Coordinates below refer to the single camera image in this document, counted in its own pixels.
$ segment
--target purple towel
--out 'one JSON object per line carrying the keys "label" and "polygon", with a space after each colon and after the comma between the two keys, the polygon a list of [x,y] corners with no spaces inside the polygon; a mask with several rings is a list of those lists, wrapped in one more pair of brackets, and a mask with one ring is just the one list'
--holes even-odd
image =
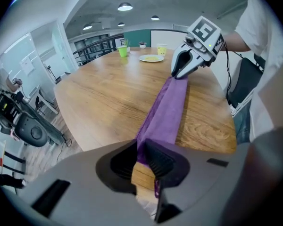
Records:
{"label": "purple towel", "polygon": [[[188,79],[176,80],[169,77],[156,97],[143,125],[137,132],[137,161],[147,165],[144,144],[147,138],[175,143],[183,114]],[[155,196],[158,184],[155,182]]]}

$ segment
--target green wall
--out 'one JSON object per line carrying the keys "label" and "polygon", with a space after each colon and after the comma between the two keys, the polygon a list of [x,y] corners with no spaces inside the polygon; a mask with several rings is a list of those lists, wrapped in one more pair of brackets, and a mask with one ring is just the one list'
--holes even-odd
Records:
{"label": "green wall", "polygon": [[130,41],[130,47],[139,47],[139,42],[146,42],[151,47],[151,30],[137,30],[124,33],[124,38]]}

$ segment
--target desk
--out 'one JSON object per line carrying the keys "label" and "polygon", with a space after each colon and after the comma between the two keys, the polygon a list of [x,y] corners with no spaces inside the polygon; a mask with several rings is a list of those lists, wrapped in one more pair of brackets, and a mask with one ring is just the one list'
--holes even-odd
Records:
{"label": "desk", "polygon": [[[131,48],[128,57],[118,51],[97,58],[55,87],[62,116],[83,149],[133,139],[156,95],[171,74],[173,50],[164,61],[139,61],[156,48]],[[189,75],[187,95],[176,144],[205,151],[233,153],[236,137],[230,108],[210,68]],[[144,199],[152,201],[154,175],[136,163],[132,182]]]}
{"label": "desk", "polygon": [[52,110],[56,115],[58,114],[58,112],[52,107],[52,105],[50,103],[48,103],[48,101],[46,99],[44,99],[44,97],[40,94],[40,85],[38,85],[37,87],[35,87],[30,93],[29,93],[29,104],[32,108],[35,108],[36,105],[36,99],[37,97],[39,97],[39,99],[50,109]]}

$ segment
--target jeans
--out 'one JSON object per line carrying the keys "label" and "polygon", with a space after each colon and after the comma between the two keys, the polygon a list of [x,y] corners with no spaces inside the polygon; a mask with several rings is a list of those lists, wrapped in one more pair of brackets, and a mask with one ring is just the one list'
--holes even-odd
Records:
{"label": "jeans", "polygon": [[237,145],[250,142],[250,103],[251,101],[234,117]]}

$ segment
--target green cup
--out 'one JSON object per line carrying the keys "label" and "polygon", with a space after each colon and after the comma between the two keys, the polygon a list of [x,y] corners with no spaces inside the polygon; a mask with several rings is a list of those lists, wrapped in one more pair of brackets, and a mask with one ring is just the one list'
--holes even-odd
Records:
{"label": "green cup", "polygon": [[127,45],[124,46],[120,46],[117,47],[118,51],[119,51],[119,55],[123,58],[123,57],[127,57]]}

